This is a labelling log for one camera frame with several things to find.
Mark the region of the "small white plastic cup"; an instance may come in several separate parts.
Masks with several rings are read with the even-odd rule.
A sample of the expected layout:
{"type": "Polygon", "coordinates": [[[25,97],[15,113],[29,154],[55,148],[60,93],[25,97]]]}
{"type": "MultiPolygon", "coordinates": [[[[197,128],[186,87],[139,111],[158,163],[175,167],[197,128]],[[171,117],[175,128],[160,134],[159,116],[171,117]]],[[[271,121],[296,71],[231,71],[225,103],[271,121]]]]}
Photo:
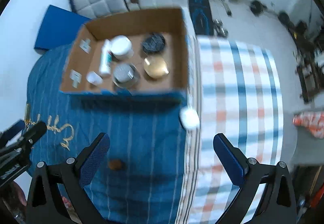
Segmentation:
{"type": "Polygon", "coordinates": [[[90,71],[87,76],[86,76],[86,80],[94,85],[94,86],[98,86],[101,85],[103,83],[103,79],[94,71],[90,71]]]}

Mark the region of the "shiny metal cup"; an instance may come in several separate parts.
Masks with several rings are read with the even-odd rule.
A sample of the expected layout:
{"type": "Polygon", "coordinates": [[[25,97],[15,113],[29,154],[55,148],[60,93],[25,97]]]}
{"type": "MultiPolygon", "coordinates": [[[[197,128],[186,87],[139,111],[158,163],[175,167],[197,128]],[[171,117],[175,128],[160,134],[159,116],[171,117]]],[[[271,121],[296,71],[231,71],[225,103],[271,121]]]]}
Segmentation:
{"type": "Polygon", "coordinates": [[[113,71],[114,84],[123,89],[134,87],[140,80],[140,73],[133,64],[117,64],[113,71]]]}

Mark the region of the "brown walnut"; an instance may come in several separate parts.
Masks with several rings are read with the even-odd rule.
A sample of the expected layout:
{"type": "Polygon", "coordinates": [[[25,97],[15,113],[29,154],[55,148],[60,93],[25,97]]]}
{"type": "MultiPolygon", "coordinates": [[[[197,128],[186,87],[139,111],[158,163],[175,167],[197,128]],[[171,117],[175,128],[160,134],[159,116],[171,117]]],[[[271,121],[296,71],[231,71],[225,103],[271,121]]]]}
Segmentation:
{"type": "Polygon", "coordinates": [[[113,171],[119,171],[124,168],[124,165],[120,159],[113,159],[108,162],[108,167],[113,171]]]}

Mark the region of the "orange patterned bag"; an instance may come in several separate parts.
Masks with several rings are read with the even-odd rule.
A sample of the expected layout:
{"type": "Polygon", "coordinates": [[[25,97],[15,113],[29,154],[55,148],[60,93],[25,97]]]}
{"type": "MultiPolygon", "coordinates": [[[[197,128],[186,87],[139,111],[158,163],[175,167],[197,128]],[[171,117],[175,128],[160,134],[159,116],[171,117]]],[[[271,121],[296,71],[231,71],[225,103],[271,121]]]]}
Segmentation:
{"type": "Polygon", "coordinates": [[[293,125],[306,128],[315,138],[323,139],[324,113],[323,111],[306,111],[295,115],[293,125]]]}

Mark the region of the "blue striped cloth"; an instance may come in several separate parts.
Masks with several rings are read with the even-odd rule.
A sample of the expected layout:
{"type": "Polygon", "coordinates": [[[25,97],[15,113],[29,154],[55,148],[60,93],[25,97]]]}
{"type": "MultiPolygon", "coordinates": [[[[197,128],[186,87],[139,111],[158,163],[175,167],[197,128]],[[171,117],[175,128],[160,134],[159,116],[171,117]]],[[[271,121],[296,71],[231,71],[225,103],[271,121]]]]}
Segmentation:
{"type": "Polygon", "coordinates": [[[175,223],[184,176],[186,131],[172,101],[119,101],[61,93],[59,86],[70,45],[46,52],[33,66],[27,87],[32,122],[47,133],[30,155],[36,164],[59,164],[77,156],[101,132],[110,138],[107,160],[85,191],[100,214],[119,223],[175,223]]]}

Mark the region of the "white plastic bottle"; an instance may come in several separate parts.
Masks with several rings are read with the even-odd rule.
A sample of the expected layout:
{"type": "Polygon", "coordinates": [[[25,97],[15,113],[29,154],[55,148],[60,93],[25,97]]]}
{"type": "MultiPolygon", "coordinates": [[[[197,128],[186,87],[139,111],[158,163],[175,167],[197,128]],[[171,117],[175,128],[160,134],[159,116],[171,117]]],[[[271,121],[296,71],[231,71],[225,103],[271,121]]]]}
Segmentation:
{"type": "Polygon", "coordinates": [[[109,76],[111,74],[110,63],[112,61],[112,55],[110,49],[111,49],[111,42],[109,40],[105,40],[101,49],[100,65],[99,65],[99,74],[102,77],[109,76]]]}

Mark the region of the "plaid checkered cloth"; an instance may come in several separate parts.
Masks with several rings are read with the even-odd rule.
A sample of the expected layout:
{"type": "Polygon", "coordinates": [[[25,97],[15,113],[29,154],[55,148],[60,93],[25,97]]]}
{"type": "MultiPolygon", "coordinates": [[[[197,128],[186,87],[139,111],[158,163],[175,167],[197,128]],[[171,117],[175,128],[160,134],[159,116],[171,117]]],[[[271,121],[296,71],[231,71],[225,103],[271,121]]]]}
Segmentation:
{"type": "Polygon", "coordinates": [[[223,133],[247,157],[279,162],[283,104],[269,50],[239,41],[199,36],[191,40],[189,105],[200,127],[187,133],[184,179],[176,223],[215,223],[233,201],[233,185],[216,156],[223,133]]]}

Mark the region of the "blue flat cushion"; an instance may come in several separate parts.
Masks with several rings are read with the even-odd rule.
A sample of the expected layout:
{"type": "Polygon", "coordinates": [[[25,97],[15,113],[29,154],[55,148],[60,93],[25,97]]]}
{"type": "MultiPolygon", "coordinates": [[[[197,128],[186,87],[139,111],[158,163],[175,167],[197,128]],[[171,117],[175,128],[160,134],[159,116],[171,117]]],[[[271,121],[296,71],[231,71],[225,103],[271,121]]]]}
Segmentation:
{"type": "Polygon", "coordinates": [[[34,50],[46,52],[72,43],[80,27],[88,21],[87,17],[49,5],[39,27],[34,50]]]}

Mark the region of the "white round bowl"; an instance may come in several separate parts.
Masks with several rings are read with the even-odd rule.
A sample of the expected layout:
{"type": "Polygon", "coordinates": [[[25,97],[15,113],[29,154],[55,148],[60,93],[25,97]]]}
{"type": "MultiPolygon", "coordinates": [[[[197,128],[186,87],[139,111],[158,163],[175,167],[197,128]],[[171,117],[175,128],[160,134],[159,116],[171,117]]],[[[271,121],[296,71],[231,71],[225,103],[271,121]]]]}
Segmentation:
{"type": "Polygon", "coordinates": [[[128,37],[119,35],[111,39],[110,42],[110,51],[117,60],[126,60],[133,56],[132,42],[128,37]]]}

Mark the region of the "milk carton cardboard box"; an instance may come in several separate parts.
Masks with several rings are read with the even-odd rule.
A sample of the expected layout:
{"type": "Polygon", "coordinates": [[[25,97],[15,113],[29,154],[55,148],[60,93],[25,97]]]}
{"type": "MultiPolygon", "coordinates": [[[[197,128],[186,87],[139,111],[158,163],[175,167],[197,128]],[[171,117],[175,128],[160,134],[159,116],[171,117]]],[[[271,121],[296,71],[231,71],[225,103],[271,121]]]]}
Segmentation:
{"type": "Polygon", "coordinates": [[[88,21],[79,29],[68,54],[60,91],[68,95],[185,101],[193,81],[190,41],[194,37],[186,8],[135,10],[88,21]],[[161,56],[169,73],[160,78],[151,78],[144,69],[147,54],[142,43],[152,33],[162,34],[166,41],[161,56]],[[120,88],[109,74],[97,86],[89,83],[87,74],[91,71],[99,73],[104,42],[117,36],[126,36],[131,41],[132,51],[120,60],[113,56],[110,68],[113,70],[122,63],[134,66],[138,80],[129,88],[120,88]]]}

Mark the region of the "black patterned round tin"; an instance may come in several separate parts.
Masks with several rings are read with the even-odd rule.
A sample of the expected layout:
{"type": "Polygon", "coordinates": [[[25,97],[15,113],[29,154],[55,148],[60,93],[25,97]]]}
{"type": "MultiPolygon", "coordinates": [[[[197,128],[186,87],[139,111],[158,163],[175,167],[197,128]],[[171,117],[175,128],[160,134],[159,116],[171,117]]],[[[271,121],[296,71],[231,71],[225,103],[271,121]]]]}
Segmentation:
{"type": "Polygon", "coordinates": [[[142,42],[142,50],[145,54],[159,54],[166,46],[165,37],[161,33],[152,32],[142,42]]]}

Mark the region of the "black blue floor mat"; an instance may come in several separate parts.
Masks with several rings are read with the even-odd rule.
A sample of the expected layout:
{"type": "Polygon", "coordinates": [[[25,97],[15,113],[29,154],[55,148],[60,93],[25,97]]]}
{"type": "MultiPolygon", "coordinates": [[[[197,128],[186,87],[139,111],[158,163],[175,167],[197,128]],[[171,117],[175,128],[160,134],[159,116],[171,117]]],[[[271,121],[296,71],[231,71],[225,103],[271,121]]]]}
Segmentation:
{"type": "Polygon", "coordinates": [[[213,36],[214,21],[209,0],[188,0],[188,4],[195,34],[213,36]]]}

